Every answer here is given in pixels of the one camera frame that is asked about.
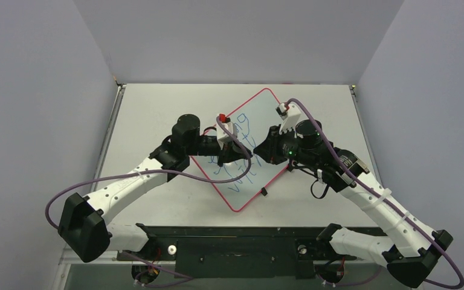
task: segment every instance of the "table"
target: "table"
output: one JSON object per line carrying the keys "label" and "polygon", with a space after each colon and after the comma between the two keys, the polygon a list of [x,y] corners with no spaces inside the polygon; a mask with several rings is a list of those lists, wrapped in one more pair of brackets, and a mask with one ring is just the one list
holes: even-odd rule
{"label": "table", "polygon": [[[337,147],[348,149],[373,168],[368,145],[347,85],[173,85],[127,84],[119,102],[111,137],[104,146],[98,176],[130,171],[171,133],[177,118],[197,115],[202,127],[214,124],[216,114],[230,112],[269,88],[283,102],[303,102]],[[186,172],[203,176],[194,165]],[[177,177],[146,193],[113,222],[159,226],[201,227],[376,227],[353,203],[331,191],[325,199],[310,194],[311,176],[284,173],[240,213],[232,212],[210,184]],[[109,182],[101,182],[102,188]],[[316,185],[315,192],[322,187]]]}

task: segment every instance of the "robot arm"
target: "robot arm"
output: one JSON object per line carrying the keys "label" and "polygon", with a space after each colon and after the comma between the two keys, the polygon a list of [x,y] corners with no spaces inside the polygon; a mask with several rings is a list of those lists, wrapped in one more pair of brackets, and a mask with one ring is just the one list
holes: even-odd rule
{"label": "robot arm", "polygon": [[[271,164],[289,160],[289,166],[302,164],[314,172],[315,177],[337,193],[356,204],[387,235],[374,237],[350,231],[337,224],[330,224],[318,237],[324,247],[331,247],[338,255],[350,255],[375,262],[385,268],[401,283],[417,288],[436,265],[441,254],[406,218],[410,218],[425,234],[446,250],[453,238],[445,231],[435,231],[417,220],[383,188],[374,174],[352,152],[334,147],[341,162],[358,181],[380,195],[367,191],[357,184],[333,158],[320,133],[310,120],[298,123],[301,114],[294,104],[281,104],[277,112],[282,124],[269,129],[266,140],[254,153]],[[391,202],[400,212],[391,208]]]}
{"label": "robot arm", "polygon": [[[219,120],[228,133],[237,136],[230,119],[220,116]],[[83,262],[109,250],[142,249],[149,240],[145,232],[136,225],[113,224],[113,218],[140,196],[186,169],[190,165],[189,156],[217,156],[220,166],[244,159],[245,153],[228,133],[220,126],[216,130],[216,137],[201,135],[197,116],[180,116],[172,134],[129,172],[132,177],[119,179],[84,197],[77,193],[68,197],[57,227],[59,235]]]}

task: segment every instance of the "purple cable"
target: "purple cable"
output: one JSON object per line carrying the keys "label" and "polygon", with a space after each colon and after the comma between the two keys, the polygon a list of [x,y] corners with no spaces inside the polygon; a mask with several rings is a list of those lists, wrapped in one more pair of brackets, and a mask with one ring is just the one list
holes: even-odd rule
{"label": "purple cable", "polygon": [[[149,261],[147,261],[147,260],[144,260],[144,259],[142,259],[142,258],[140,258],[140,257],[138,257],[138,256],[135,256],[135,255],[133,255],[133,254],[131,254],[131,253],[128,253],[128,252],[125,252],[125,251],[123,251],[123,252],[121,252],[121,253],[124,254],[125,256],[129,256],[129,258],[131,258],[131,259],[134,259],[134,260],[136,260],[136,261],[139,261],[139,262],[141,262],[141,263],[144,263],[145,265],[152,266],[152,267],[156,268],[156,269],[159,270],[159,271],[164,271],[164,272],[166,272],[166,273],[170,273],[170,274],[172,274],[172,275],[185,278],[185,280],[182,280],[182,281],[171,282],[171,283],[162,284],[162,285],[148,285],[148,284],[146,284],[145,287],[147,287],[147,288],[166,288],[166,287],[170,287],[170,286],[173,286],[173,285],[182,284],[182,283],[189,282],[189,281],[193,280],[193,277],[189,277],[189,276],[187,276],[187,275],[184,275],[184,274],[181,274],[181,273],[177,273],[177,272],[172,271],[172,270],[169,270],[169,269],[165,269],[165,268],[163,268],[163,267],[161,267],[161,266],[159,266],[159,265],[156,265],[156,264],[154,264],[154,263],[151,263],[151,262],[149,262]],[[136,277],[134,277],[134,280],[139,281],[139,280],[140,280],[140,277],[141,277],[143,274],[145,274],[146,272],[148,272],[148,270],[139,273],[138,275],[136,275]]]}
{"label": "purple cable", "polygon": [[[381,270],[382,270],[382,266],[378,267],[378,270],[376,270],[376,272],[369,278],[365,279],[364,281],[360,281],[360,282],[352,282],[352,283],[341,283],[341,284],[335,284],[335,287],[350,287],[350,286],[360,286],[360,285],[363,285],[363,284],[367,284],[369,282],[371,282],[372,280],[376,279],[377,276],[379,276],[379,273],[381,273]],[[326,281],[325,279],[323,279],[320,275],[318,275],[319,278],[321,278],[323,281],[326,282],[327,285],[333,285],[333,283],[330,283],[328,281]]]}
{"label": "purple cable", "polygon": [[[377,198],[380,198],[381,195],[377,192],[374,191],[374,189],[368,187],[365,183],[363,183],[362,181],[360,181],[351,171],[349,171],[349,169],[344,165],[344,163],[340,160],[339,156],[337,155],[337,153],[334,151],[334,147],[330,144],[330,141],[328,141],[328,139],[326,138],[326,136],[324,135],[323,133],[323,130],[321,130],[321,127],[319,127],[319,125],[316,123],[316,121],[314,120],[312,114],[307,110],[307,108],[305,108],[305,106],[303,106],[303,104],[296,100],[295,98],[291,98],[289,99],[285,105],[288,105],[290,103],[296,103],[300,109],[305,113],[305,115],[308,117],[308,119],[310,120],[310,122],[312,123],[312,125],[314,125],[315,129],[317,130],[317,132],[319,132],[319,134],[321,135],[326,147],[328,148],[328,150],[330,151],[330,153],[332,154],[333,158],[335,159],[335,161],[337,161],[337,163],[339,164],[339,166],[341,167],[341,169],[352,179],[354,180],[357,184],[359,184],[361,187],[363,187],[365,190],[367,190],[370,194],[376,196]],[[405,214],[397,207],[395,206],[392,202],[384,199],[383,202],[385,202],[390,208],[392,208],[395,212],[397,212],[401,217],[404,217]],[[421,229],[418,225],[416,225],[410,218],[406,217],[405,218],[405,221],[408,222],[413,228],[415,228],[424,238],[426,238],[426,240],[428,240],[434,247],[435,249],[438,250],[438,252],[447,260],[447,262],[449,262],[449,265],[451,265],[451,267],[453,268],[454,272],[456,273],[456,275],[458,275],[458,279],[460,279],[460,282],[457,284],[457,285],[447,285],[447,284],[442,284],[442,283],[439,283],[439,282],[435,282],[435,281],[432,281],[432,280],[428,280],[428,279],[425,279],[424,281],[425,282],[428,282],[430,284],[433,284],[433,285],[436,285],[436,286],[439,286],[439,287],[442,287],[442,288],[446,288],[446,289],[460,289],[464,286],[464,278],[463,278],[463,274],[462,272],[460,272],[460,269],[458,268],[458,266],[454,263],[454,261],[451,259],[451,257],[429,236],[427,235],[426,232],[424,232],[423,229]]]}
{"label": "purple cable", "polygon": [[92,180],[89,180],[89,181],[83,181],[83,182],[80,182],[78,184],[74,184],[71,187],[68,187],[68,188],[62,190],[58,194],[54,195],[54,197],[51,198],[51,200],[49,202],[47,202],[47,205],[45,206],[45,218],[47,219],[47,222],[51,226],[53,226],[53,228],[58,229],[58,226],[54,223],[54,221],[51,219],[51,216],[49,214],[49,210],[50,210],[51,205],[53,204],[53,202],[56,199],[58,199],[60,196],[64,195],[67,192],[70,192],[71,190],[74,190],[74,189],[76,189],[78,187],[88,185],[88,184],[92,184],[92,183],[95,183],[95,182],[113,180],[113,179],[121,179],[121,178],[130,178],[130,177],[138,176],[138,174],[145,175],[145,174],[153,174],[153,173],[172,173],[172,174],[182,175],[182,176],[185,176],[185,177],[188,177],[188,178],[191,178],[191,179],[195,179],[195,180],[202,181],[202,182],[207,182],[207,183],[229,183],[229,182],[234,182],[236,180],[239,180],[239,179],[243,178],[250,171],[251,157],[250,157],[246,147],[243,144],[241,144],[241,142],[229,130],[227,130],[227,128],[225,128],[225,126],[223,126],[223,124],[221,124],[221,121],[219,120],[219,117],[216,117],[216,124],[230,138],[232,138],[234,143],[236,143],[239,146],[239,148],[241,149],[243,154],[246,156],[246,159],[248,160],[248,166],[246,167],[246,170],[243,173],[241,173],[240,175],[238,175],[237,177],[234,177],[234,178],[231,178],[231,179],[225,179],[225,180],[212,180],[212,179],[202,178],[202,177],[191,175],[191,174],[184,173],[184,172],[179,172],[179,171],[176,171],[176,170],[156,169],[156,170],[145,170],[145,171],[122,174],[122,175],[107,176],[107,177],[101,177],[101,178],[92,179]]}

